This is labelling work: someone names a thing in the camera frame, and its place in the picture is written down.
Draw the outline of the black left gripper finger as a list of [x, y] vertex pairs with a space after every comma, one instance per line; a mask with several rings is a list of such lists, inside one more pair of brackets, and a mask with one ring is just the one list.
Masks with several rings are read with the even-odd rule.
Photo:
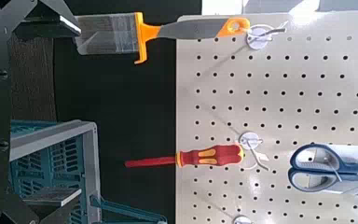
[[81, 28], [64, 0], [0, 0], [0, 9], [17, 38], [81, 35]]
[[66, 224], [82, 189], [46, 187], [0, 211], [0, 224]]

